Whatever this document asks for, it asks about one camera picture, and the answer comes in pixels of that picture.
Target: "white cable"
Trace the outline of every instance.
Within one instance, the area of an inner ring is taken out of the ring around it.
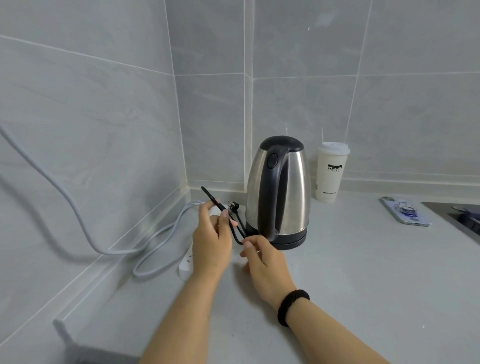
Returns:
[[[180,221],[180,218],[181,216],[185,213],[185,211],[187,211],[189,208],[195,206],[195,205],[200,205],[202,204],[201,201],[192,201],[192,202],[189,202],[187,205],[185,205],[185,207],[180,211],[179,215],[177,216],[177,219],[175,220],[175,222],[167,225],[167,226],[164,226],[163,228],[161,228],[160,230],[154,232],[141,246],[137,247],[137,248],[133,248],[133,249],[125,249],[125,250],[105,250],[105,249],[102,249],[98,244],[97,242],[95,241],[95,239],[93,238],[93,236],[90,234],[90,232],[88,231],[88,228],[86,226],[86,223],[82,217],[82,215],[80,214],[80,211],[79,211],[79,208],[77,206],[77,203],[75,201],[75,199],[73,198],[73,196],[70,194],[70,192],[67,191],[67,189],[65,189],[61,184],[60,182],[58,182],[57,180],[55,180],[55,178],[53,178],[47,171],[45,168],[43,168],[38,162],[36,162],[35,160],[33,160],[30,155],[28,154],[28,152],[21,146],[19,145],[16,140],[12,137],[12,135],[6,130],[6,128],[0,124],[0,134],[1,136],[3,136],[5,138],[5,140],[8,142],[8,144],[10,144],[12,146],[13,149],[15,149],[18,154],[20,154],[27,162],[28,164],[30,164],[38,173],[40,173],[48,182],[50,182],[52,184],[53,187],[55,187],[57,189],[58,192],[60,192],[62,194],[63,197],[65,197],[65,199],[67,200],[67,202],[69,203],[70,207],[72,208],[73,210],[73,213],[75,214],[75,216],[77,217],[77,220],[78,220],[78,223],[80,224],[80,227],[82,228],[82,231],[84,232],[84,235],[85,235],[85,238],[87,239],[88,243],[90,244],[90,246],[93,248],[93,250],[95,250],[97,253],[100,253],[100,254],[104,254],[104,255],[125,255],[125,254],[134,254],[134,253],[139,253],[141,252],[142,250],[144,250],[148,245],[149,243],[156,237],[158,236],[159,234],[163,233],[164,231],[170,229],[171,227],[172,230],[170,231],[170,234],[168,234],[168,236],[166,237],[166,239],[164,241],[162,241],[159,245],[157,245],[152,251],[148,252],[147,254],[145,254],[142,258],[140,258],[140,260],[137,262],[135,268],[133,269],[133,275],[135,275],[136,277],[146,277],[146,276],[149,276],[149,275],[152,275],[158,271],[160,271],[163,267],[159,267],[159,268],[156,268],[156,269],[152,269],[148,272],[139,272],[138,271],[138,268],[140,267],[140,265],[149,257],[151,256],[158,248],[160,248],[161,246],[163,246],[167,241],[170,240],[170,238],[172,237],[173,233],[175,232],[175,229],[177,228],[177,224],[178,222]]]

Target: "kettle power button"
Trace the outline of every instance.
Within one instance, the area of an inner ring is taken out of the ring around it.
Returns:
[[[276,166],[277,163],[278,163],[278,155],[271,154],[267,159],[267,167],[272,169]]]

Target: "phone case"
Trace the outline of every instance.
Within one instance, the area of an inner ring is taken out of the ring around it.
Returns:
[[[388,211],[402,224],[430,226],[430,223],[423,217],[418,215],[417,209],[414,208],[408,201],[397,200],[393,197],[384,196],[380,198],[380,202],[386,207]]]

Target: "hand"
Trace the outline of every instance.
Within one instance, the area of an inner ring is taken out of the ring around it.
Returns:
[[[192,276],[218,281],[230,262],[232,236],[228,211],[222,211],[220,216],[209,216],[213,206],[214,203],[208,201],[198,210],[198,226],[193,232]]]
[[[261,299],[278,311],[284,298],[297,289],[288,272],[285,255],[262,235],[249,236],[242,243],[240,256],[248,258],[243,271],[251,274]]]

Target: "black kettle handle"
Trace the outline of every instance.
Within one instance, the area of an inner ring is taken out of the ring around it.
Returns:
[[[288,148],[286,146],[271,146],[267,151],[260,178],[258,232],[269,242],[272,242],[278,236],[278,232],[275,230],[278,186],[280,184],[280,174],[287,161],[287,156]]]

